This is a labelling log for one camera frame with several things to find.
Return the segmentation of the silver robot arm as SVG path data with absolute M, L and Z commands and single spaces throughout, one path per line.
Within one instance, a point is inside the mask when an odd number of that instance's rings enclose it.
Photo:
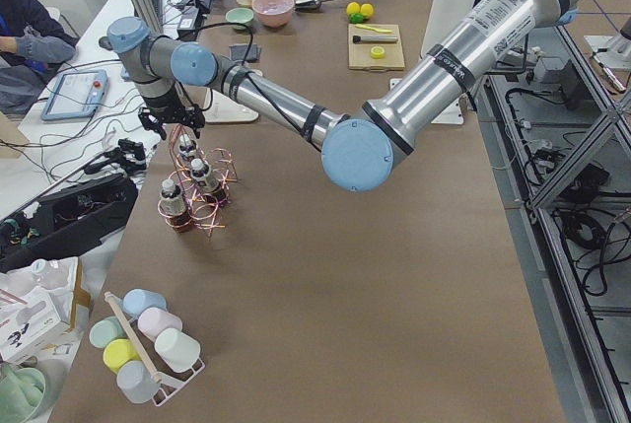
M 481 0 L 393 89 L 352 116 L 334 114 L 198 43 L 156 34 L 137 17 L 114 21 L 107 38 L 144 100 L 144 128 L 199 129 L 202 112 L 182 105 L 176 85 L 209 87 L 318 147 L 338 186 L 368 191 L 413 152 L 418 132 L 513 45 L 536 28 L 566 23 L 578 1 Z

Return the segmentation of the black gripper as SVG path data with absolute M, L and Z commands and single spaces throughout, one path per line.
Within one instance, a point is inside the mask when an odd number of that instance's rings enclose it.
M 165 124 L 181 124 L 192 129 L 196 139 L 201 137 L 205 125 L 204 115 L 197 104 L 185 106 L 180 100 L 174 83 L 138 85 L 144 101 L 138 117 L 145 130 L 156 132 L 162 140 L 167 139 Z

